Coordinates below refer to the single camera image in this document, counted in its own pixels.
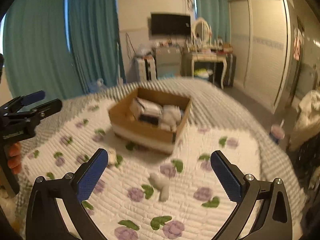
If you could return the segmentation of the person left hand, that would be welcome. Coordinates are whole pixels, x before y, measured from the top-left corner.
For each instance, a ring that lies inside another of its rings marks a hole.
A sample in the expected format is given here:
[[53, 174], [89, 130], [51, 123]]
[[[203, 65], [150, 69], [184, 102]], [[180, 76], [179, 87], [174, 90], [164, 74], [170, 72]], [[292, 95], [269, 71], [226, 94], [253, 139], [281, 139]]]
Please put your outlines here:
[[22, 170], [21, 148], [22, 146], [20, 142], [12, 144], [9, 148], [8, 167], [15, 175], [19, 174]]

